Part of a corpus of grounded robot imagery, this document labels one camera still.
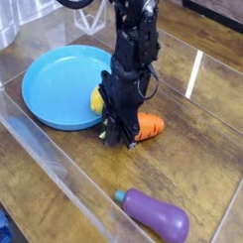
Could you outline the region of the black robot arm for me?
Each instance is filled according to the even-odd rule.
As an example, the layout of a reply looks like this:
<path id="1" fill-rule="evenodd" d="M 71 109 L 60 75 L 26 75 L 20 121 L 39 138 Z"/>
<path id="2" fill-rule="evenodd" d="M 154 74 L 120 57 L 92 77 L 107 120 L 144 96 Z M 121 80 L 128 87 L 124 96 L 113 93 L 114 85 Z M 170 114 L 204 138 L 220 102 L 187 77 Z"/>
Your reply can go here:
<path id="1" fill-rule="evenodd" d="M 155 78 L 153 61 L 161 49 L 158 43 L 159 0 L 109 0 L 115 11 L 116 43 L 108 71 L 101 73 L 99 92 L 104 101 L 102 124 L 104 143 L 136 146 L 139 134 L 138 109 Z"/>

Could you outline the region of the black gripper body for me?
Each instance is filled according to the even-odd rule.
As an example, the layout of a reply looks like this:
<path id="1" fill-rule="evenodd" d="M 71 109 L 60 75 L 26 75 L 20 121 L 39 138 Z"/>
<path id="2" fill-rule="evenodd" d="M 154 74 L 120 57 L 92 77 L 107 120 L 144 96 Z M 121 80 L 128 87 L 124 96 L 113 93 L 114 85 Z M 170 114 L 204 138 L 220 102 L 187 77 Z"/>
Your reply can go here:
<path id="1" fill-rule="evenodd" d="M 115 55 L 111 58 L 111 71 L 101 72 L 99 91 L 110 113 L 116 113 L 121 122 L 132 131 L 138 124 L 138 109 L 148 99 L 147 91 L 151 71 L 147 65 L 135 66 L 128 70 Z"/>

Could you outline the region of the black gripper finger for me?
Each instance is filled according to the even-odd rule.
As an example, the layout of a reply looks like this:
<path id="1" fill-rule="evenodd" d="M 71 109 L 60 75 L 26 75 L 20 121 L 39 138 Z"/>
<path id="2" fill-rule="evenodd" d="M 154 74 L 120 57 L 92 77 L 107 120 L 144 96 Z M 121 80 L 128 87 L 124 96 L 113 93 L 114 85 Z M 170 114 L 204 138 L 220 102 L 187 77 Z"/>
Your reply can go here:
<path id="1" fill-rule="evenodd" d="M 115 147 L 122 140 L 121 120 L 116 113 L 110 113 L 106 106 L 102 111 L 102 129 L 105 134 L 104 144 L 107 147 Z"/>
<path id="2" fill-rule="evenodd" d="M 128 128 L 124 124 L 124 122 L 121 122 L 120 126 L 121 126 L 122 140 L 125 143 L 127 149 L 130 151 L 137 146 L 137 141 L 135 140 L 135 138 L 136 138 L 136 136 L 138 135 L 138 132 L 139 132 L 139 125 L 134 124 L 132 126 L 132 131 L 128 130 Z"/>

